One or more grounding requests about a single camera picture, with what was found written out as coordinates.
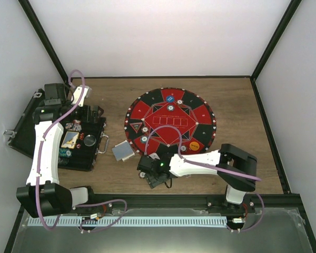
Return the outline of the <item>teal chip seat two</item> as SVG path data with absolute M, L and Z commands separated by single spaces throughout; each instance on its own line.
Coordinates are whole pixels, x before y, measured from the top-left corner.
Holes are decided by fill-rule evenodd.
M 141 136 L 141 139 L 140 139 L 140 141 L 142 142 L 142 143 L 146 143 L 147 142 L 147 136 Z

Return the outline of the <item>orange big blind button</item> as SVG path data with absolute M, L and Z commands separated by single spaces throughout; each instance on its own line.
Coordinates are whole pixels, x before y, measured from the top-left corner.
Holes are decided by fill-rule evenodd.
M 199 144 L 197 141 L 192 141 L 192 142 L 190 142 L 190 144 L 189 144 L 189 148 L 190 148 L 190 150 L 192 150 L 192 151 L 197 151 L 197 150 L 200 149 L 200 144 Z

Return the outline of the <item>teal chip seat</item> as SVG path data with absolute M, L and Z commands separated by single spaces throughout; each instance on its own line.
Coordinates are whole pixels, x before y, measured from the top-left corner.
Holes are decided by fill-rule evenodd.
M 167 110 L 170 111 L 170 112 L 173 111 L 173 110 L 174 110 L 174 106 L 168 105 L 168 106 L 167 106 Z

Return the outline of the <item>blue small blind button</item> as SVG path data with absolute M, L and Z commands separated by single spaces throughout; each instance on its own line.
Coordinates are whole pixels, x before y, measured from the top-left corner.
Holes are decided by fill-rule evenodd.
M 166 102 L 168 103 L 173 103 L 175 101 L 175 98 L 174 96 L 172 95 L 168 95 L 166 98 L 165 98 Z

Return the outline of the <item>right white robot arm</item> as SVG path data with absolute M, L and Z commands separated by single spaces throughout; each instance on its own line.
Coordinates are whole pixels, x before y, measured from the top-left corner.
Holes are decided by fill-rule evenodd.
M 218 150 L 201 154 L 144 155 L 140 158 L 137 170 L 152 189 L 174 178 L 218 176 L 227 184 L 224 208 L 236 212 L 242 207 L 245 194 L 253 192 L 256 182 L 261 180 L 256 176 L 257 163 L 255 156 L 231 144 L 222 144 Z

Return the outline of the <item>brown 100 chip stack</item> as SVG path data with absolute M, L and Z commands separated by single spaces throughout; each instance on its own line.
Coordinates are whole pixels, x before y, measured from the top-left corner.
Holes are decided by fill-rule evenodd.
M 140 173 L 139 173 L 139 177 L 140 177 L 141 179 L 144 179 L 144 178 L 145 178 L 145 172 L 140 172 Z

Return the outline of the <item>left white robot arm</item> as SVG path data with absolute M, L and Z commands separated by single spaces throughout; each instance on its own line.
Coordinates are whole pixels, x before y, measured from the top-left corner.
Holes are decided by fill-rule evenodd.
M 106 136 L 106 118 L 97 105 L 85 105 L 91 88 L 78 86 L 67 99 L 65 86 L 44 86 L 45 98 L 32 114 L 35 146 L 31 171 L 16 197 L 33 218 L 69 213 L 80 207 L 93 212 L 97 199 L 90 186 L 67 188 L 60 184 L 58 169 L 91 172 Z

